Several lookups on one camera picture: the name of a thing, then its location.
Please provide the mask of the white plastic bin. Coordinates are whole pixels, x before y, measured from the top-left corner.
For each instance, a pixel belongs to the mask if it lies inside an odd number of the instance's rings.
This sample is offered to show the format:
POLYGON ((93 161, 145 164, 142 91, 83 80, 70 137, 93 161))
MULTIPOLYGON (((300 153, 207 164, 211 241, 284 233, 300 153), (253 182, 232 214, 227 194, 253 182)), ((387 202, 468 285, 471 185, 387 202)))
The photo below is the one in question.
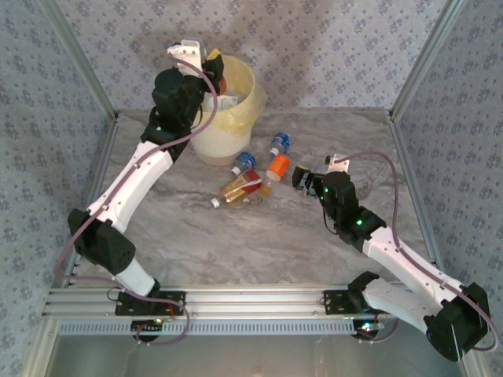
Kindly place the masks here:
POLYGON ((227 121, 213 119, 209 126, 190 140, 190 144, 204 163, 229 166, 249 145, 251 134, 250 126, 232 126, 227 121))

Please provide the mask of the aluminium frame post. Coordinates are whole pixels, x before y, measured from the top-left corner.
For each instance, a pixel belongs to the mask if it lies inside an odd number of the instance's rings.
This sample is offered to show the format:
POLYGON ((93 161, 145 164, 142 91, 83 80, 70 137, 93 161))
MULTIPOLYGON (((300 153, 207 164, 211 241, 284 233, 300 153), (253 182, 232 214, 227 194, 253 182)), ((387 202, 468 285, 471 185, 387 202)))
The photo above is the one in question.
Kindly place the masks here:
POLYGON ((430 35, 421 48, 394 104, 389 110, 391 121, 396 123, 402 117, 443 43, 449 36, 466 2, 467 0, 446 0, 430 35))
POLYGON ((76 38, 70 23, 66 20, 60 6, 57 4, 57 1, 38 0, 38 2, 48 17, 50 23, 53 25, 57 35, 63 42, 65 49, 68 51, 74 65, 83 77, 84 82, 94 95, 99 107, 108 119, 115 120, 116 110, 108 98, 105 88, 102 86, 99 78, 97 77, 90 60, 87 58, 83 48, 76 38))

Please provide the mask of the orange label plastic bottle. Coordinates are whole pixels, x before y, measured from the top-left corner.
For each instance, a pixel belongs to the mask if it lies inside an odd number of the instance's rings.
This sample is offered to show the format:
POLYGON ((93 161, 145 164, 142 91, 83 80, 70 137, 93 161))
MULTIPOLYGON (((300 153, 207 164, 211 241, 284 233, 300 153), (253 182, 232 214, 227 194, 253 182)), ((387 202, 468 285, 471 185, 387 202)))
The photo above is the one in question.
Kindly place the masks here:
POLYGON ((290 166, 290 159, 285 154, 278 154, 270 163, 266 176, 272 181, 280 181, 290 166))

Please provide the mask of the right controller board green light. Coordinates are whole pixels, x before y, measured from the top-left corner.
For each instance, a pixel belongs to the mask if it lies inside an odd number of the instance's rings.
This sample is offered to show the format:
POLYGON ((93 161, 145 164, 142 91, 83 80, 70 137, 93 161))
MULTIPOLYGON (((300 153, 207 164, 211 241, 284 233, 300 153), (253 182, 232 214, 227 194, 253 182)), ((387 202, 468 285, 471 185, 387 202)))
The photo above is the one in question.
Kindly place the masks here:
POLYGON ((378 320, 354 320, 354 337, 365 341, 375 341, 381 330, 385 329, 386 324, 378 320))

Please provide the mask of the red gold label bottle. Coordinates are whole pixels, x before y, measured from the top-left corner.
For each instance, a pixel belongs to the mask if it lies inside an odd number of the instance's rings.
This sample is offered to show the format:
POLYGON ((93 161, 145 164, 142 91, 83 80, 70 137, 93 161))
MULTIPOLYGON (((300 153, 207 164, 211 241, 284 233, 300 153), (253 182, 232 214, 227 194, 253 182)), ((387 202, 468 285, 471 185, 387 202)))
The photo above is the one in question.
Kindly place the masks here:
POLYGON ((260 188, 263 181, 255 169, 246 170, 221 188, 226 203, 234 203, 260 188))

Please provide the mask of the grey metal panel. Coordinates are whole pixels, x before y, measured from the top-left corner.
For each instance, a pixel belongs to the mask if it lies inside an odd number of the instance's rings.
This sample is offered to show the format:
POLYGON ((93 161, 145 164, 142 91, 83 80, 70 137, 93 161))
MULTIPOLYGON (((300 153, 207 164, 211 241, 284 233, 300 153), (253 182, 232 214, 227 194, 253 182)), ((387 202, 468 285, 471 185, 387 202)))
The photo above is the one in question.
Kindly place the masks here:
POLYGON ((62 336, 46 377, 466 377, 419 335, 361 344, 350 336, 192 336, 139 346, 130 336, 62 336))

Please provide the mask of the blue label plastic bottle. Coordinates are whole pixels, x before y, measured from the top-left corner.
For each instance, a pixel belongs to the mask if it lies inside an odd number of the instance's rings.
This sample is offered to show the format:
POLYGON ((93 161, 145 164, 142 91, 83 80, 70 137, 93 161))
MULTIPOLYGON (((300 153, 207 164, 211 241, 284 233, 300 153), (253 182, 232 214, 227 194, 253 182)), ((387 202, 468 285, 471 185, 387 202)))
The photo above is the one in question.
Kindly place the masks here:
POLYGON ((242 152, 233 163, 233 168, 231 169, 231 173, 234 176, 238 176, 244 173, 247 170, 250 170, 255 167, 257 164, 256 157, 252 155, 250 152, 242 152))
POLYGON ((279 154, 285 154, 290 147, 291 138, 288 134, 278 132, 272 139, 270 144, 270 154, 272 156, 278 156, 279 154))

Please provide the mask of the yellow bin liner bag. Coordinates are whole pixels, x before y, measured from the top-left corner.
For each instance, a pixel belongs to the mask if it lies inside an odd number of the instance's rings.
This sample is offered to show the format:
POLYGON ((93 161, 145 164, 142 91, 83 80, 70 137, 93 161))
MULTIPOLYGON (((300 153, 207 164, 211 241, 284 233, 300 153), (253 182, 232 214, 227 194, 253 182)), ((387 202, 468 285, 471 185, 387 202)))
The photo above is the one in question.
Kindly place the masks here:
POLYGON ((225 95, 237 97, 237 104, 226 109, 220 108, 200 136, 222 131, 231 137, 244 137, 251 132, 255 121, 263 113, 267 94, 251 67, 245 62, 229 55, 223 55, 222 59, 223 78, 226 81, 225 95))

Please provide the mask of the aluminium side frame rail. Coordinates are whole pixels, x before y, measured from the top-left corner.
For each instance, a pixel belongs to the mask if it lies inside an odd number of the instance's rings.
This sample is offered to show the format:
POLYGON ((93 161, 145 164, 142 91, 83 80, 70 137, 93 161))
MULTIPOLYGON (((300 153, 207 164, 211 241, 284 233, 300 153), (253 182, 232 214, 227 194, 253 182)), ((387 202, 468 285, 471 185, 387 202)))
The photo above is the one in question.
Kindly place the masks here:
MULTIPOLYGON (((86 209, 92 202, 94 202, 101 194, 101 188, 103 181, 105 179, 105 174, 108 166, 108 160, 111 155, 112 147, 116 138, 117 133, 117 118, 116 113, 107 123, 104 133, 98 143, 96 159, 92 162, 90 169, 90 177, 92 178, 90 184, 85 188, 84 194, 85 199, 81 205, 82 209, 86 209)), ((60 264, 56 264, 53 269, 53 283, 52 288, 67 288, 72 285, 69 278, 65 276, 71 276, 73 274, 73 269, 75 264, 80 259, 79 254, 75 251, 74 246, 70 246, 66 249, 64 245, 63 251, 57 258, 60 264)))
POLYGON ((442 273, 444 273, 445 266, 439 251, 439 246, 435 239, 435 234, 433 232, 431 222, 428 217, 426 206, 424 205, 423 196, 420 192, 420 186, 413 169, 413 164, 406 148, 405 139, 402 136, 400 127, 391 115, 389 116, 389 127, 395 143, 398 157, 400 159, 400 163, 402 165, 403 173, 406 177, 406 181, 409 187, 409 194, 413 202, 413 207, 416 212, 418 224, 422 232, 429 258, 434 262, 434 265, 442 273))

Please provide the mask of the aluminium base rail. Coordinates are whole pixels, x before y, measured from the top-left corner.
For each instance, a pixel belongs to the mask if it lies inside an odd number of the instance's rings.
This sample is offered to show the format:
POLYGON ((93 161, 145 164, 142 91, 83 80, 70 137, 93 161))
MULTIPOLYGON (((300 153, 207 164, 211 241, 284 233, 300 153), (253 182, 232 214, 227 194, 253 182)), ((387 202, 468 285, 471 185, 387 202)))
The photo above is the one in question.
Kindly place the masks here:
MULTIPOLYGON (((184 291, 185 307, 192 318, 203 319, 314 319, 325 316, 323 292, 342 286, 203 285, 168 287, 184 291)), ((50 290, 42 310, 55 319, 110 319, 119 291, 110 287, 71 286, 50 290)))

